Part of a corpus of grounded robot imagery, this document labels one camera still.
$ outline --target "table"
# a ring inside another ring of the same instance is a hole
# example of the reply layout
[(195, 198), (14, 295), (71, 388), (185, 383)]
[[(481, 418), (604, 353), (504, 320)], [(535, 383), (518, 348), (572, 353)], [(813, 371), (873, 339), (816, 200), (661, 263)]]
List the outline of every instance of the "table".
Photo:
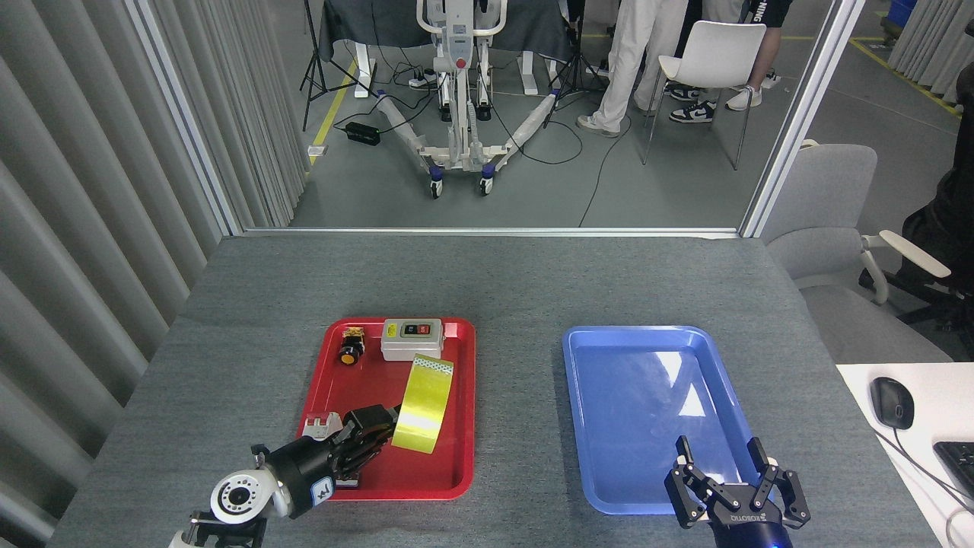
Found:
[[(416, 23), (415, 0), (325, 0), (318, 29), (318, 54), (322, 60), (335, 55), (336, 41), (356, 43), (357, 79), (366, 86), (375, 67), (367, 46), (414, 48), (431, 43), (430, 34)], [(507, 24), (494, 36), (491, 48), (523, 52), (520, 66), (525, 95), (536, 95), (532, 53), (562, 61), (572, 55), (559, 0), (508, 0)], [(548, 72), (553, 79), (554, 62)], [(359, 85), (355, 96), (366, 98), (369, 94)]]
[(267, 548), (712, 547), (707, 526), (586, 502), (561, 348), (579, 325), (710, 333), (751, 429), (802, 475), (800, 546), (936, 543), (760, 241), (330, 233), (219, 245), (49, 546), (167, 546), (251, 444), (292, 439), (324, 331), (351, 316), (476, 326), (473, 484), (329, 502), (269, 523)]
[[(906, 452), (928, 472), (957, 487), (933, 444), (941, 441), (974, 441), (974, 364), (842, 364), (838, 366), (849, 391), (862, 410), (866, 421), (890, 441), (892, 429), (876, 420), (869, 397), (869, 383), (878, 376), (894, 378), (910, 390), (916, 407), (914, 424), (900, 432)], [(974, 516), (962, 511), (959, 504), (939, 486), (918, 471), (906, 458), (889, 445), (883, 448), (896, 466), (896, 471), (910, 490), (937, 539), (948, 546), (947, 519), (957, 548), (974, 548)]]

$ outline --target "curtain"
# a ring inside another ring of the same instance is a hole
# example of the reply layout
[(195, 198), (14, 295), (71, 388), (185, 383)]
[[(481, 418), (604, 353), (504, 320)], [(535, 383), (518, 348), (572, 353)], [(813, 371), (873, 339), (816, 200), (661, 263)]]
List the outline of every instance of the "curtain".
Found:
[(260, 0), (0, 2), (0, 546), (42, 546), (206, 259), (304, 185)]
[(974, 62), (974, 38), (964, 27), (974, 19), (974, 2), (919, 0), (889, 56), (889, 65), (956, 102), (960, 70)]

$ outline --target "gray tablecloth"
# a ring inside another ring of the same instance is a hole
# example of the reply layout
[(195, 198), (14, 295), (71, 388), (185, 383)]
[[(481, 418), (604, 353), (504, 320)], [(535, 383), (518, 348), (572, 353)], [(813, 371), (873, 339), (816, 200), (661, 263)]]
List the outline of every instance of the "gray tablecloth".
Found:
[(579, 325), (712, 335), (751, 429), (802, 475), (797, 545), (936, 544), (760, 242), (347, 234), (220, 244), (50, 546), (167, 546), (251, 444), (292, 439), (324, 331), (351, 316), (476, 326), (473, 484), (328, 502), (269, 523), (267, 548), (713, 546), (707, 526), (586, 502), (561, 348)]
[[(558, 0), (508, 0), (507, 24), (492, 48), (567, 60), (572, 48), (562, 21)], [(334, 43), (343, 39), (399, 48), (431, 42), (416, 23), (415, 0), (325, 0), (318, 32), (324, 60), (335, 55)]]

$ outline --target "concrete floor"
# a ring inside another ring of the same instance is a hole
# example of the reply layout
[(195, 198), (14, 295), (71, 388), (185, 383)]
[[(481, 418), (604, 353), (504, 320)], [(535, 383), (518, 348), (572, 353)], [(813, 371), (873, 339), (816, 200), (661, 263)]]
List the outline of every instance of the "concrete floor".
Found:
[[(320, 13), (321, 2), (312, 2)], [(679, 125), (660, 120), (649, 165), (639, 162), (645, 143), (643, 119), (630, 110), (631, 130), (617, 140), (604, 139), (574, 128), (579, 114), (597, 106), (599, 96), (563, 99), (551, 125), (532, 139), (527, 151), (546, 161), (577, 158), (558, 166), (524, 157), (514, 158), (495, 179), (494, 191), (481, 197), (474, 174), (450, 174), (438, 200), (431, 199), (427, 178), (412, 168), (403, 147), (389, 134), (376, 147), (352, 142), (331, 124), (356, 112), (366, 112), (372, 99), (355, 99), (335, 92), (314, 101), (310, 108), (305, 143), (328, 146), (309, 175), (307, 191), (292, 222), (294, 227), (736, 227), (750, 202), (792, 100), (792, 91), (807, 63), (814, 36), (825, 13), (826, 2), (796, 2), (783, 32), (786, 36), (775, 61), (783, 79), (765, 94), (765, 102), (752, 111), (740, 170), (735, 172), (728, 153), (735, 144), (739, 113), (724, 111), (715, 129), (706, 125)], [(808, 137), (819, 142), (853, 142), (877, 150), (879, 164), (874, 184), (860, 219), (864, 233), (884, 228), (898, 230), (903, 219), (926, 204), (936, 183), (950, 166), (958, 117), (925, 97), (909, 82), (884, 67), (888, 57), (881, 43), (880, 17), (888, 0), (869, 0), (822, 100)], [(280, 3), (272, 10), (281, 50), (290, 74), (294, 100), (304, 105), (297, 89), (307, 67), (311, 38), (302, 28), (303, 6)], [(611, 21), (589, 18), (585, 52), (592, 62), (605, 56), (610, 42), (603, 29)], [(339, 45), (336, 62), (348, 67), (351, 56)], [(391, 48), (378, 57), (377, 79), (387, 82), (392, 67), (405, 60)], [(410, 62), (429, 64), (430, 48), (404, 52)], [(540, 100), (521, 95), (515, 54), (492, 53), (495, 66), (497, 111), (508, 127), (516, 124)], [(536, 73), (542, 74), (540, 62)], [(344, 75), (325, 67), (327, 84), (338, 85)], [(380, 84), (409, 101), (423, 94), (394, 85)], [(680, 106), (667, 100), (663, 111)], [(435, 105), (414, 124), (430, 142), (445, 142), (445, 127), (438, 121)], [(326, 120), (329, 112), (332, 117)], [(373, 113), (356, 119), (387, 127), (385, 118)], [(506, 139), (496, 122), (481, 125), (486, 142)], [(898, 258), (880, 254), (880, 264), (894, 269)], [(838, 273), (836, 281), (855, 287), (857, 270)], [(892, 313), (919, 305), (906, 295), (893, 293)], [(918, 330), (957, 359), (970, 359), (957, 345), (955, 335), (940, 333), (932, 324)]]

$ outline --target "patient lift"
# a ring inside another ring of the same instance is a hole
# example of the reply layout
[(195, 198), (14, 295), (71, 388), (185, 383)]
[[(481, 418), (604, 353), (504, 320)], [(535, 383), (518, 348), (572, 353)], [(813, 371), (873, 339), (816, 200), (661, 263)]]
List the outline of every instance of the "patient lift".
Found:
[[(416, 22), (432, 35), (436, 47), (433, 70), (438, 73), (439, 102), (449, 111), (447, 146), (427, 146), (395, 104), (383, 100), (383, 92), (378, 94), (379, 110), (406, 143), (417, 167), (423, 173), (429, 173), (430, 194), (434, 199), (443, 192), (444, 170), (480, 171), (480, 194), (490, 194), (494, 174), (538, 131), (558, 98), (558, 90), (552, 90), (505, 144), (485, 146), (480, 141), (477, 121), (491, 117), (487, 49), (492, 37), (504, 29), (506, 20), (507, 0), (416, 0)], [(474, 50), (478, 59), (474, 67), (476, 103), (469, 96), (469, 70)]]

